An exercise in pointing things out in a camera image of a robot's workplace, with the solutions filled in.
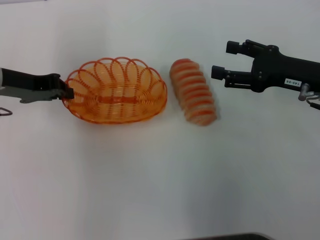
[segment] white background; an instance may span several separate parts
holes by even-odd
[[[224,88],[211,66],[249,71],[227,41],[320,62],[318,0],[49,0],[0,6],[0,66],[68,74],[139,58],[168,85],[151,121],[86,123],[61,101],[0,97],[0,239],[175,240],[259,232],[314,240],[320,226],[320,112],[298,92]],[[199,62],[219,120],[184,120],[168,72]]]

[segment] orange spiral toy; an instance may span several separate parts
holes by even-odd
[[[199,64],[190,59],[175,61],[170,70],[174,93],[187,121],[207,126],[217,119],[215,101]]]
[[[74,99],[63,99],[76,117],[94,124],[149,120],[167,103],[167,86],[159,73],[139,59],[102,58],[83,64],[66,81]]]

